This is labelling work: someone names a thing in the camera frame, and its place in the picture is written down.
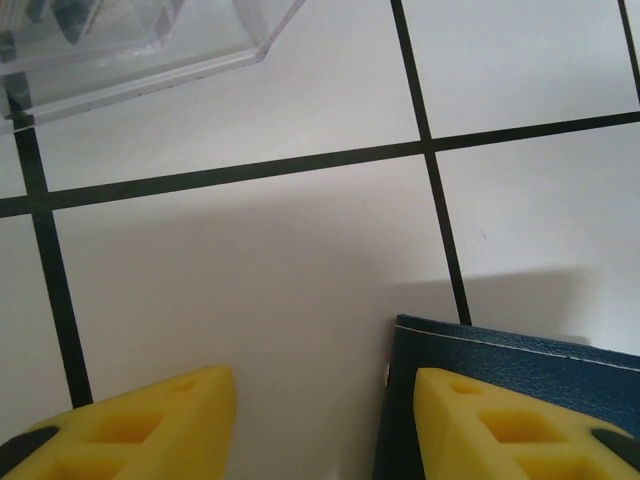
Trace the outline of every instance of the black rubber tip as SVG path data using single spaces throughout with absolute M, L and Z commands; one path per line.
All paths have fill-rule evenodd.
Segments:
M 25 458 L 47 443 L 58 433 L 58 427 L 42 427 L 23 433 L 0 445 L 0 478 L 20 465 Z
M 593 429 L 591 433 L 609 450 L 640 472 L 640 440 L 604 428 Z

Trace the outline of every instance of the yellow foam piece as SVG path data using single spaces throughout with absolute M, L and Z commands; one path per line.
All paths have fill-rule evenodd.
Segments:
M 231 370 L 195 370 L 34 425 L 60 431 L 3 480 L 220 479 L 235 410 Z
M 602 420 L 445 370 L 418 370 L 414 414 L 429 480 L 640 480 L 591 435 Z

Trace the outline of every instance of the clear plastic box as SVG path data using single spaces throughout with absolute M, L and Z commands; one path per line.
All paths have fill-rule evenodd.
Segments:
M 3 44 L 6 32 L 0 33 L 0 66 L 5 68 L 0 74 L 6 91 L 0 96 L 0 133 L 21 128 L 12 121 L 18 112 L 42 124 L 260 61 L 303 3 L 105 0 L 101 8 L 111 10 L 102 10 L 102 17 L 99 12 L 82 35 L 74 33 L 75 44 L 60 30 L 55 15 L 41 22 L 29 19 L 26 27 L 9 36 L 13 46 Z M 118 8 L 128 8 L 130 14 L 118 15 Z M 109 11 L 114 13 L 111 21 L 104 15 Z M 42 41 L 33 41 L 34 28 L 42 29 Z M 28 68 L 21 68 L 20 62 Z

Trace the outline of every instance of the floor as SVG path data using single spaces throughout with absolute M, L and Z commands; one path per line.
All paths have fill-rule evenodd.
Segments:
M 640 354 L 634 33 L 307 0 L 261 64 L 0 137 L 0 441 L 222 363 L 227 478 L 361 479 L 398 313 Z

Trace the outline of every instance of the dark blue book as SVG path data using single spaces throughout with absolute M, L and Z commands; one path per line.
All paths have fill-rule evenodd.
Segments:
M 613 423 L 640 436 L 640 357 L 401 315 L 378 430 L 374 480 L 422 480 L 413 418 L 418 368 L 437 367 Z

